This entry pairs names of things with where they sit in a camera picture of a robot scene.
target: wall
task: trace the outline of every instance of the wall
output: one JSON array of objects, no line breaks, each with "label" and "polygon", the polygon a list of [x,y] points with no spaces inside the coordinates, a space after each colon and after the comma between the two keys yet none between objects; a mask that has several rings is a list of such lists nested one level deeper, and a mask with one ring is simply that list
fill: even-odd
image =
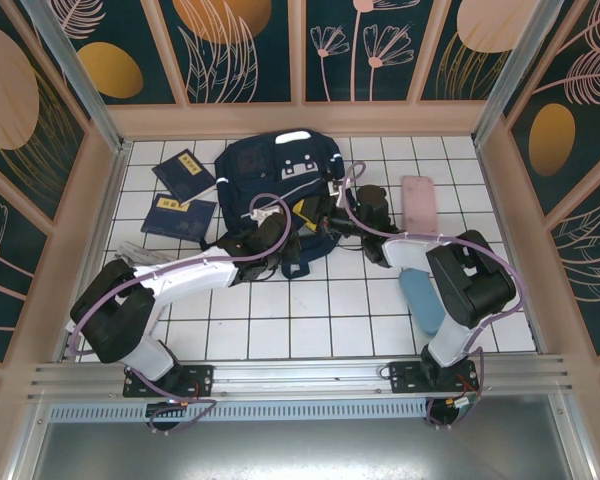
[{"label": "wall", "polygon": [[72,10],[51,2],[133,138],[298,126],[466,134],[536,4],[98,0]]},{"label": "wall", "polygon": [[0,0],[0,471],[34,366],[51,360],[112,151]]},{"label": "wall", "polygon": [[565,355],[600,453],[600,0],[559,18],[484,153],[548,351]]}]

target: dark blue booklet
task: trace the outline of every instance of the dark blue booklet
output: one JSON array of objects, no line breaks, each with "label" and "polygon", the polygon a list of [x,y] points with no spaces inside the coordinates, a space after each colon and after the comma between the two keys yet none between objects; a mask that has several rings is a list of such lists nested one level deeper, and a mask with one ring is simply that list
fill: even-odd
[{"label": "dark blue booklet", "polygon": [[182,205],[173,197],[158,194],[140,231],[200,243],[215,209],[214,202],[194,200]]},{"label": "dark blue booklet", "polygon": [[181,205],[204,195],[216,186],[216,179],[193,156],[191,150],[183,150],[152,170]]}]

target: floor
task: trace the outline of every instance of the floor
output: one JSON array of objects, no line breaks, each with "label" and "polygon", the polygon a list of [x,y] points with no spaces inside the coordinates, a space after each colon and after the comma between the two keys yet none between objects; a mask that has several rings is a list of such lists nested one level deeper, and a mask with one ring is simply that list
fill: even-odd
[{"label": "floor", "polygon": [[[494,208],[469,137],[336,138],[345,162],[367,162],[358,186],[385,187],[401,226],[400,178],[434,180],[440,232],[479,230],[504,258]],[[104,252],[108,262],[122,241],[171,258],[200,252],[199,245],[140,232],[156,193],[166,192],[151,167],[185,148],[214,173],[213,162],[232,140],[136,142]],[[215,192],[205,199],[216,200]],[[219,208],[206,236],[224,234]],[[355,248],[355,239],[341,242]],[[369,263],[359,251],[336,248],[293,282],[280,273],[265,282],[194,295],[172,304],[153,336],[183,361],[393,356],[420,353],[430,340],[412,321],[398,287],[399,269]],[[535,351],[524,313],[496,322],[479,337],[486,352]],[[80,361],[94,361],[86,356]]]}]

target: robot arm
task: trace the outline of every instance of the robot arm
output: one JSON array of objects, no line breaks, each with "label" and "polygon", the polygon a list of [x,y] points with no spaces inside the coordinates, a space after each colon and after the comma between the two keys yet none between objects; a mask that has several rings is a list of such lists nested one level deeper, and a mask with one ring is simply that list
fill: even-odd
[{"label": "robot arm", "polygon": [[[356,216],[365,225],[387,233],[399,233],[391,224],[386,193],[368,185],[357,192]],[[434,385],[441,372],[466,358],[465,346],[479,328],[480,320],[501,311],[515,296],[515,287],[502,266],[489,257],[457,245],[411,239],[387,239],[360,229],[338,206],[335,196],[306,199],[298,213],[316,225],[319,234],[361,237],[367,258],[384,267],[424,270],[433,274],[447,315],[422,355],[422,370]],[[257,211],[255,232],[232,239],[221,239],[209,250],[195,257],[169,264],[131,268],[124,261],[107,264],[71,311],[78,321],[107,292],[118,285],[151,272],[156,274],[110,299],[82,329],[86,340],[103,363],[122,362],[137,370],[163,390],[177,382],[181,366],[165,345],[150,336],[159,314],[166,305],[199,291],[224,288],[255,280],[282,262],[299,254],[297,232],[284,247],[255,262],[207,261],[208,258],[238,258],[265,252],[282,235],[286,218],[273,209]],[[475,231],[461,236],[488,248]],[[178,264],[188,266],[176,269]]]}]

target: pink phone case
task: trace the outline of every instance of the pink phone case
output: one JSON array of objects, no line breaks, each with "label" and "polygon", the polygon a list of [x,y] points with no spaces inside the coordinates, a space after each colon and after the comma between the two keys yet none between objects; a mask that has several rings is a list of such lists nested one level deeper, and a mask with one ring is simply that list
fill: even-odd
[{"label": "pink phone case", "polygon": [[429,177],[402,177],[402,228],[409,233],[438,235],[436,195]]}]

